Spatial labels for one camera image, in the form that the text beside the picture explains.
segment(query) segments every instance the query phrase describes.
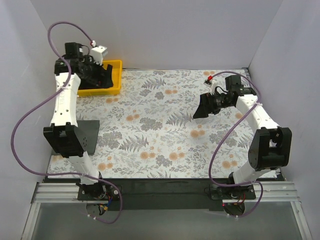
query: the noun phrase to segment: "white backdrop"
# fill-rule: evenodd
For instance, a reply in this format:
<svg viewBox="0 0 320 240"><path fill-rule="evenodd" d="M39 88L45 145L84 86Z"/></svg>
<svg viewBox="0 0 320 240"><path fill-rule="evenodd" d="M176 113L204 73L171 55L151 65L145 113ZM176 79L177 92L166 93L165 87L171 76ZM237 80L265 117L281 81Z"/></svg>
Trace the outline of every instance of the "white backdrop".
<svg viewBox="0 0 320 240"><path fill-rule="evenodd" d="M293 180L314 240L320 239L320 2L284 0L249 67L270 116L292 130Z"/></svg>
<svg viewBox="0 0 320 240"><path fill-rule="evenodd" d="M10 149L14 125L28 110L55 90L55 57L47 32L29 0L0 0L0 239L21 238L36 182L41 177L23 170ZM54 102L30 115L18 128L16 150L34 171L46 172L51 148L43 136Z"/></svg>
<svg viewBox="0 0 320 240"><path fill-rule="evenodd" d="M31 0L48 29L81 25L125 68L239 69L248 67L282 0ZM53 31L88 43L71 26Z"/></svg>

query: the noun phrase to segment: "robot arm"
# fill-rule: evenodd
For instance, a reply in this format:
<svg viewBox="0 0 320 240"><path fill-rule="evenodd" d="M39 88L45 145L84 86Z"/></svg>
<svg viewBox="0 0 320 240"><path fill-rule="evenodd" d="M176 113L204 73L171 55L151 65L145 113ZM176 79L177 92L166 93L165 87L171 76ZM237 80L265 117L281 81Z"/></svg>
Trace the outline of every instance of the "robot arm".
<svg viewBox="0 0 320 240"><path fill-rule="evenodd" d="M67 158L78 173L101 178L88 155L86 135L78 128L76 104L78 89L82 84L97 88L112 87L111 72L102 66L107 48L96 46L90 50L90 55L83 55L81 44L69 42L65 44L65 52L63 57L70 63L71 77L68 85L55 99L50 127L44 127L43 134L53 150ZM58 91L69 75L68 68L60 59L55 62L54 73ZM97 180L84 176L80 180L80 187L93 197L98 198L106 192L105 186Z"/></svg>
<svg viewBox="0 0 320 240"><path fill-rule="evenodd" d="M205 84L214 84L210 79ZM245 115L258 97L251 87L244 87L238 75L225 78L226 90L208 92L200 96L200 104L193 115L194 119L207 118L209 114L218 114L220 109L236 107ZM231 184L254 182L261 175L284 167L288 164L292 133L287 127L280 127L266 113L262 105L257 105L246 117L254 137L248 151L248 161L229 176Z"/></svg>

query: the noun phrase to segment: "gray floor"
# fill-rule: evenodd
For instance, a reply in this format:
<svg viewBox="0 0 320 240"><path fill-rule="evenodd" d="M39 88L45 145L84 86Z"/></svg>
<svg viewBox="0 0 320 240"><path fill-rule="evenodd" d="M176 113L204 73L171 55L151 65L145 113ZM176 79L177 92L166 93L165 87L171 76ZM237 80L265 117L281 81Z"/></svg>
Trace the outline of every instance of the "gray floor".
<svg viewBox="0 0 320 240"><path fill-rule="evenodd" d="M253 203L246 203L251 208ZM33 240L301 240L290 202L262 202L253 214L227 218L206 210L127 210L106 225L85 204L41 204ZM117 212L107 212L111 219Z"/></svg>

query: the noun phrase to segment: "yellow tray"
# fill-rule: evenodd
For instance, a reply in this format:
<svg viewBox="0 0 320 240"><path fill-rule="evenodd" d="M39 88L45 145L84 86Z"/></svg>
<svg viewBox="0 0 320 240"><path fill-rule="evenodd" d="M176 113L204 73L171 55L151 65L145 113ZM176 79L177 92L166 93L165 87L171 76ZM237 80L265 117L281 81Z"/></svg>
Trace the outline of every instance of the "yellow tray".
<svg viewBox="0 0 320 240"><path fill-rule="evenodd" d="M107 65L112 65L112 82L113 87L98 88L98 89L84 89L78 90L80 97L97 96L97 95L117 95L121 89L121 74L122 74L122 61L121 60L106 60L103 61L103 67L106 69Z"/></svg>

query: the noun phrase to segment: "floral mat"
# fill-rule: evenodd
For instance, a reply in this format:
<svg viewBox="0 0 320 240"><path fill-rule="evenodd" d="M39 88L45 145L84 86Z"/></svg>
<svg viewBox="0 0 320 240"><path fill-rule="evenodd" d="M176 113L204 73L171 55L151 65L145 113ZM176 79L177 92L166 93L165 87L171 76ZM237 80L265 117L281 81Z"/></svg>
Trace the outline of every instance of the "floral mat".
<svg viewBox="0 0 320 240"><path fill-rule="evenodd" d="M77 100L77 120L100 120L93 165L104 178L207 178L219 141L242 117L235 108L193 119L203 82L217 71L125 70L121 93ZM225 89L225 77L217 77ZM253 132L242 122L222 145L212 167L227 178L248 159ZM74 172L60 155L51 156L48 173ZM274 171L263 177L275 178ZM51 178L77 178L54 176Z"/></svg>

